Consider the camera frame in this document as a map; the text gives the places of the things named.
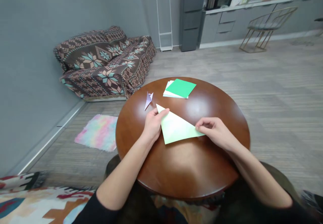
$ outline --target floor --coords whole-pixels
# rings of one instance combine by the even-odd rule
[[[314,46],[271,41],[264,53],[238,46],[181,53],[158,52],[145,83],[189,76],[208,81],[240,106],[251,133],[251,151],[281,170],[295,188],[323,195],[323,38]],[[87,103],[30,172],[50,171],[46,186],[98,186],[107,153],[74,143],[96,114],[118,116],[124,101]]]

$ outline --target light green paper triangle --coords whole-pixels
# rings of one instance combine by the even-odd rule
[[[156,104],[158,113],[165,108]],[[169,112],[161,120],[161,129],[163,131],[164,142],[169,144],[178,140],[183,140],[191,137],[203,136],[204,134],[198,132],[195,126],[188,123],[186,120],[180,118],[178,115]]]

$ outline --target hand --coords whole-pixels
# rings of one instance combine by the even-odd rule
[[[160,113],[158,113],[157,108],[150,111],[145,120],[145,128],[142,132],[142,136],[145,137],[151,143],[154,143],[162,130],[160,124],[162,122],[162,118],[165,117],[169,112],[169,108],[164,109]]]
[[[240,142],[229,131],[220,118],[201,118],[195,125],[197,131],[206,134],[217,146],[232,151]]]

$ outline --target round wooden table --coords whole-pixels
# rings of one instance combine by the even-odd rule
[[[167,82],[176,78],[196,84],[188,99],[163,97]],[[145,111],[147,91],[154,95]],[[205,81],[190,77],[169,77],[143,86],[123,106],[116,126],[116,144],[121,159],[141,135],[146,114],[156,104],[169,108],[192,125],[201,117],[219,117],[241,144],[250,148],[247,121],[232,98]],[[207,136],[165,145],[162,131],[137,179],[154,193],[195,201],[216,195],[232,185],[237,178],[238,172],[229,156]]]

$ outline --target folded paper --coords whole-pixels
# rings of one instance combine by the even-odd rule
[[[189,94],[192,92],[195,86],[196,84],[194,83],[176,79],[166,88],[166,90],[183,98],[188,98]]]
[[[150,104],[150,102],[152,101],[152,96],[154,93],[149,94],[147,92],[147,98],[146,98],[146,105],[145,105],[145,110],[147,109],[148,105]]]
[[[158,104],[156,104],[156,106],[158,113],[165,109]],[[188,123],[186,120],[172,112],[169,112],[161,120],[161,130],[163,131],[165,144],[204,135],[198,132],[194,125]]]
[[[174,82],[174,81],[168,81],[166,88],[168,88],[168,86],[169,86],[170,84],[172,84],[173,82]],[[164,97],[172,97],[172,98],[184,98],[184,97],[182,97],[182,96],[179,96],[179,95],[173,94],[173,93],[171,93],[171,92],[167,91],[166,89],[165,89],[165,91],[164,91],[164,93],[163,93],[163,96],[164,96]]]

